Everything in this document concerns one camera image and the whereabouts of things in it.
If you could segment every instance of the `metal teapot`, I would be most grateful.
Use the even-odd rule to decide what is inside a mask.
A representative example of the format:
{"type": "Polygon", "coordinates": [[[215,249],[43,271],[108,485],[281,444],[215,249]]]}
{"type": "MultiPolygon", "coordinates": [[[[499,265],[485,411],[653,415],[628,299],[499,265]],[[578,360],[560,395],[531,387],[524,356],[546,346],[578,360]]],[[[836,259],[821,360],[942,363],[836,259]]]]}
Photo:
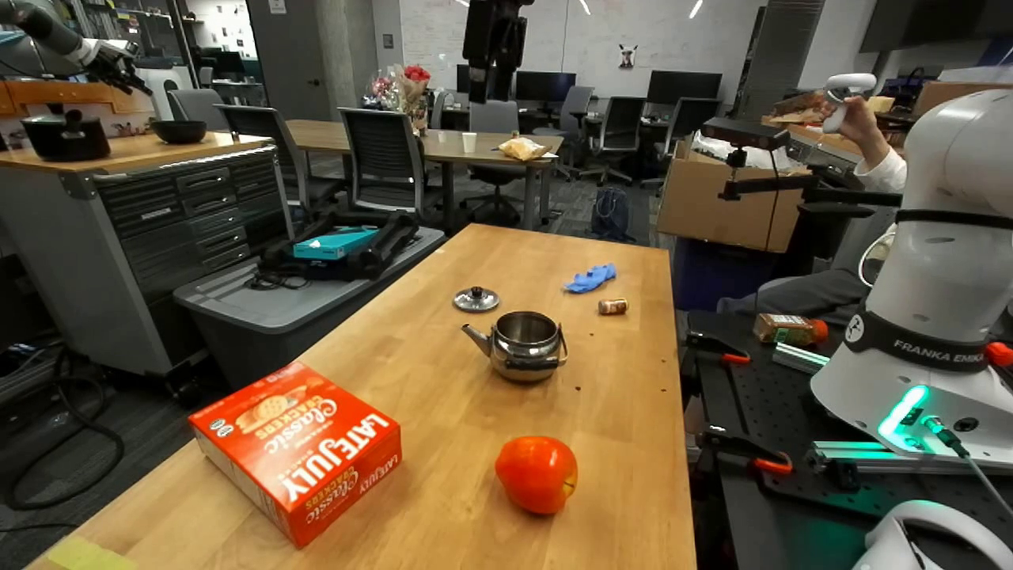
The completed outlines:
{"type": "Polygon", "coordinates": [[[565,360],[563,329],[536,312],[503,313],[486,335],[463,325],[490,367],[514,384],[541,384],[565,360]]]}

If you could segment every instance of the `cardboard box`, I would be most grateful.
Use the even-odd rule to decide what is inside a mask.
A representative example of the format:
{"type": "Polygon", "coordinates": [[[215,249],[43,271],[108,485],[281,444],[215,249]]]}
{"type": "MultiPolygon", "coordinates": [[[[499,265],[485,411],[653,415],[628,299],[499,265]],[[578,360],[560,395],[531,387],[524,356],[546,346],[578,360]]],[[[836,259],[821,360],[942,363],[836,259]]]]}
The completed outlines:
{"type": "MultiPolygon", "coordinates": [[[[747,194],[721,199],[732,167],[708,156],[670,160],[658,233],[686,240],[732,243],[747,249],[786,254],[793,235],[801,189],[747,194]]],[[[738,181],[771,177],[771,172],[738,167],[738,181]]]]}
{"type": "Polygon", "coordinates": [[[948,99],[962,99],[983,88],[1013,88],[1013,85],[1010,84],[923,84],[912,114],[922,118],[948,99]]]}
{"type": "Polygon", "coordinates": [[[293,547],[400,466],[400,427],[302,363],[218,399],[190,427],[293,547]]]}

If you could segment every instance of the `door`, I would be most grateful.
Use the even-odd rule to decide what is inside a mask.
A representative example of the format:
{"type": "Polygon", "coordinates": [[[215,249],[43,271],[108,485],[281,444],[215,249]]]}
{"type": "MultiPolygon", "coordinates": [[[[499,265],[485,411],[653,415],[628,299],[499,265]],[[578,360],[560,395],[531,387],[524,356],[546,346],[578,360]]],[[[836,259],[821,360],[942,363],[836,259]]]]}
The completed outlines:
{"type": "Polygon", "coordinates": [[[329,122],[312,0],[246,0],[265,101],[286,118],[329,122]]]}

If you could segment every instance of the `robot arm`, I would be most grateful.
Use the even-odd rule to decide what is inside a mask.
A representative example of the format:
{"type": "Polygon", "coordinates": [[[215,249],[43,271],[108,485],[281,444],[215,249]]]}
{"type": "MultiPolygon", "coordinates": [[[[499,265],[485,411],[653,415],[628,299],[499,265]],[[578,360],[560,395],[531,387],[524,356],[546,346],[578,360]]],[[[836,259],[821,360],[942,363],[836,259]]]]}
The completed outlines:
{"type": "Polygon", "coordinates": [[[951,99],[908,132],[891,249],[814,395],[896,452],[962,458],[927,420],[972,425],[982,466],[1013,466],[1013,391],[986,334],[1013,300],[1013,88],[951,99]]]}
{"type": "Polygon", "coordinates": [[[131,61],[94,39],[80,39],[74,33],[54,24],[43,10],[32,2],[0,2],[0,26],[14,26],[29,39],[34,39],[41,48],[80,65],[88,81],[108,84],[112,88],[143,88],[143,81],[131,70],[131,61]]]}

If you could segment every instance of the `small blue toy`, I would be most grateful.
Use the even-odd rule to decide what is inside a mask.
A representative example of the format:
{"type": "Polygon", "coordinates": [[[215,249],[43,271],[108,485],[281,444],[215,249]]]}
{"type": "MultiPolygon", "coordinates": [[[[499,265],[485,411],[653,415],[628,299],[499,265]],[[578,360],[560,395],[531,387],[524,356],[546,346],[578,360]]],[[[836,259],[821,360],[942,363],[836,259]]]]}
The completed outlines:
{"type": "Polygon", "coordinates": [[[600,287],[605,281],[609,281],[618,273],[613,265],[591,265],[586,273],[577,273],[571,281],[565,284],[569,295],[583,295],[583,293],[594,293],[600,287]]]}

